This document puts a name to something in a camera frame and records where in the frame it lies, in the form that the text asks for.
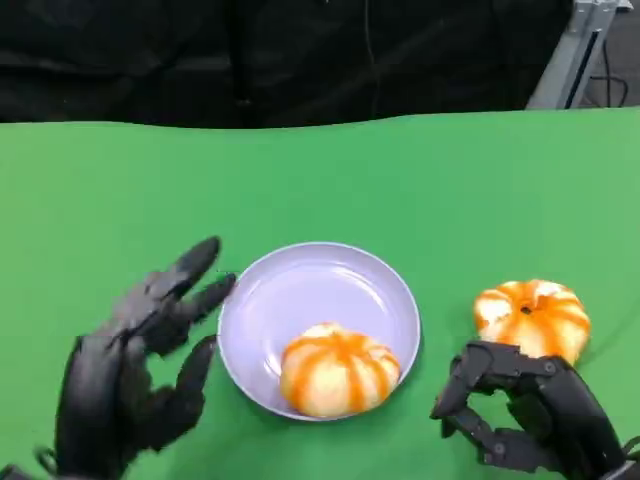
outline plate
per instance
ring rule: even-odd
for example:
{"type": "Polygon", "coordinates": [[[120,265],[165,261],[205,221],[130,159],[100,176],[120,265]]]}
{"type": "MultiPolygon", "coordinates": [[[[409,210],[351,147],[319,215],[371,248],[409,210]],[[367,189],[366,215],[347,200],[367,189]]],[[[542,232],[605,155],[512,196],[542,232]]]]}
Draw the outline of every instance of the plate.
{"type": "Polygon", "coordinates": [[[420,344],[420,314],[402,278],[374,255],[337,243],[302,243],[276,250],[238,279],[218,321],[220,355],[236,385],[254,402],[298,420],[280,394],[286,346],[322,322],[374,337],[402,367],[402,381],[420,344]]]}

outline green tablecloth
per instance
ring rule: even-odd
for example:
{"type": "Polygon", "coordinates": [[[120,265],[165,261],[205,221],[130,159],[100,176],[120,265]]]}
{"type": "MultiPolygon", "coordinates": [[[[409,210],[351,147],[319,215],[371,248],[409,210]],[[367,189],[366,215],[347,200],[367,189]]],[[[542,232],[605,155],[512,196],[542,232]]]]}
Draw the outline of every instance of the green tablecloth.
{"type": "MultiPolygon", "coordinates": [[[[580,370],[621,438],[640,433],[638,110],[255,132],[14,125],[0,128],[0,147],[2,464],[38,471],[31,450],[51,445],[74,336],[211,233],[225,241],[222,270],[308,240],[381,256],[417,297],[423,351],[385,406],[324,425],[261,411],[218,361],[197,430],[143,456],[130,478],[520,478],[478,466],[470,445],[441,440],[428,415],[473,335],[474,296],[532,277],[582,297],[593,339],[580,370]]],[[[211,319],[195,336],[215,329],[211,319]]],[[[157,383],[183,356],[152,362],[157,383]]],[[[511,424],[503,401],[474,405],[511,424]]]]}

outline pumpkin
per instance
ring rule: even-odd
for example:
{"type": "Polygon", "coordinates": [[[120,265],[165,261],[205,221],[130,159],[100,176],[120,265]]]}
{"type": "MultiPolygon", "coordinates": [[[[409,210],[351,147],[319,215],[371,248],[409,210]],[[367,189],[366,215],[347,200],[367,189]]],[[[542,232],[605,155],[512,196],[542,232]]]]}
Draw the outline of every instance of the pumpkin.
{"type": "Polygon", "coordinates": [[[475,300],[483,340],[518,345],[525,355],[560,355],[575,364],[589,338],[591,322],[576,294],[554,282],[507,282],[475,300]]]}
{"type": "Polygon", "coordinates": [[[338,417],[380,405],[399,379],[400,364],[389,348],[338,324],[323,323],[284,351],[280,390],[305,415],[338,417]]]}

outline robotic hand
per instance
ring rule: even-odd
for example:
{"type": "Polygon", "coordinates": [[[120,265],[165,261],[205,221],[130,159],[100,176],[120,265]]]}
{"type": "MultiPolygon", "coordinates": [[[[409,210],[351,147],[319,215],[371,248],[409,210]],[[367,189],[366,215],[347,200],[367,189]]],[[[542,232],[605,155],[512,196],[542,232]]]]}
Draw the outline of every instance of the robotic hand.
{"type": "Polygon", "coordinates": [[[474,341],[454,358],[451,374],[431,412],[442,436],[460,431],[485,465],[535,472],[539,467],[569,480],[640,479],[602,407],[561,357],[530,358],[518,347],[474,341]],[[468,405],[471,393],[503,390],[521,430],[491,427],[468,405]]]}
{"type": "MultiPolygon", "coordinates": [[[[145,361],[185,344],[191,326],[230,293],[235,282],[231,274],[181,301],[219,249],[219,240],[209,238],[167,271],[151,273],[117,304],[107,325],[76,341],[58,405],[55,452],[39,453],[50,474],[118,479],[139,452],[160,451],[196,425],[216,337],[206,337],[193,348],[175,387],[152,391],[145,361]]],[[[9,467],[0,478],[28,477],[9,467]]]]}

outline black backdrop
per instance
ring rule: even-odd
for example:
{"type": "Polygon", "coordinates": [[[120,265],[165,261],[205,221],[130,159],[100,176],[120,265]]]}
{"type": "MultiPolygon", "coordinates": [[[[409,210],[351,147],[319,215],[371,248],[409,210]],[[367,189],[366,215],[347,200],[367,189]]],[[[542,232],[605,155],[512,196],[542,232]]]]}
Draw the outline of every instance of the black backdrop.
{"type": "Polygon", "coordinates": [[[0,121],[278,127],[521,109],[571,0],[0,2],[0,121]]]}

